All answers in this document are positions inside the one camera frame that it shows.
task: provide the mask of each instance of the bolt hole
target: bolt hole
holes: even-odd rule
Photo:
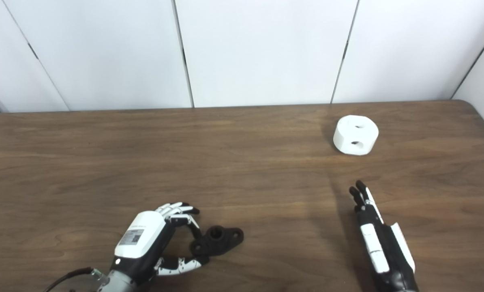
[[[358,149],[363,149],[363,147],[364,147],[364,144],[362,142],[359,142],[359,141],[352,142],[352,145],[354,145]]]
[[[220,228],[213,228],[210,231],[210,236],[214,240],[220,239],[220,237],[222,237],[223,234],[224,232]]]

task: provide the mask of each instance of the panel seam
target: panel seam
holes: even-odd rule
[[[360,2],[360,0],[357,0],[356,8],[353,12],[353,18],[352,18],[352,22],[350,24],[350,29],[348,30],[348,37],[346,39],[345,49],[343,50],[343,55],[341,57],[340,67],[338,69],[338,76],[336,77],[336,82],[334,83],[334,89],[332,91],[332,96],[330,98],[330,104],[332,104],[334,102],[334,96],[336,94],[336,88],[338,87],[338,81],[339,81],[339,77],[340,77],[340,74],[341,74],[341,69],[343,68],[343,63],[345,61],[346,52],[347,52],[347,49],[348,49],[348,43],[350,42],[350,38],[352,36],[353,24],[356,21],[356,15],[357,15],[357,9],[359,8],[359,2]]]
[[[184,66],[184,75],[186,77],[186,85],[188,87],[188,94],[190,95],[190,104],[192,108],[195,108],[195,102],[193,100],[193,94],[192,94],[192,85],[190,83],[190,74],[188,73],[188,63],[186,62],[186,55],[184,53],[184,45],[183,45],[182,34],[181,34],[181,25],[179,24],[179,15],[177,14],[177,4],[176,4],[176,0],[171,0],[171,1],[172,1],[173,17],[175,18],[176,28],[177,28],[177,37],[179,38],[179,46],[181,48],[182,63]]]
[[[473,69],[474,65],[476,65],[477,61],[483,55],[483,52],[484,52],[484,46],[483,46],[482,50],[480,51],[480,53],[478,54],[478,56],[476,57],[476,59],[474,59],[474,62],[472,63],[472,65],[467,70],[466,74],[464,75],[464,78],[462,78],[462,80],[460,81],[460,83],[456,87],[455,91],[453,92],[453,94],[449,98],[450,100],[455,97],[456,93],[458,92],[458,90],[460,89],[460,87],[462,86],[462,84],[464,83],[464,81],[466,80],[467,76],[469,76],[469,74],[470,74],[471,70]]]
[[[58,90],[58,87],[56,87],[55,85],[55,82],[53,81],[53,78],[51,78],[51,76],[49,75],[49,73],[47,72],[46,68],[44,67],[44,64],[42,64],[42,61],[38,58],[37,54],[34,52],[28,38],[26,37],[26,35],[24,34],[24,32],[22,31],[22,29],[20,28],[20,26],[18,25],[18,22],[17,20],[15,19],[15,17],[13,16],[10,8],[6,5],[6,2],[4,0],[1,0],[1,2],[4,4],[4,6],[6,7],[6,10],[8,11],[8,13],[10,14],[11,18],[13,19],[13,22],[16,24],[18,30],[20,31],[20,33],[22,34],[22,37],[24,38],[24,40],[26,41],[27,45],[29,46],[29,48],[31,49],[31,51],[33,52],[33,55],[36,57],[36,59],[39,61],[40,63],[40,66],[42,67],[42,70],[44,70],[44,73],[46,74],[46,76],[49,78],[49,81],[51,82],[51,84],[53,85],[53,87],[55,88],[56,92],[58,93],[58,96],[60,96],[60,99],[62,100],[62,102],[64,102],[64,105],[66,106],[67,110],[68,111],[71,111],[69,105],[67,104],[66,100],[64,99],[64,96],[62,96],[62,93],[60,92],[60,90]]]

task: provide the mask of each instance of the wire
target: wire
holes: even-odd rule
[[[49,287],[47,287],[44,290],[44,292],[51,291],[53,288],[56,287],[56,285],[62,283],[63,281],[66,281],[69,278],[72,278],[72,277],[75,277],[75,276],[78,276],[78,275],[91,274],[92,273],[92,270],[94,270],[94,269],[91,268],[90,266],[88,266],[87,268],[79,268],[77,270],[74,270],[72,272],[69,272],[66,275],[64,275],[63,277],[61,277],[60,279],[58,279],[55,282],[53,282],[53,284],[49,285]]]

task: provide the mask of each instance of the sticker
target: sticker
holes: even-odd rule
[[[118,245],[136,245],[143,234],[144,229],[127,230]]]

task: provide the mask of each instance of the black flange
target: black flange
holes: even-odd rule
[[[190,251],[196,257],[219,256],[227,253],[242,241],[244,241],[242,229],[215,225],[190,244]]]

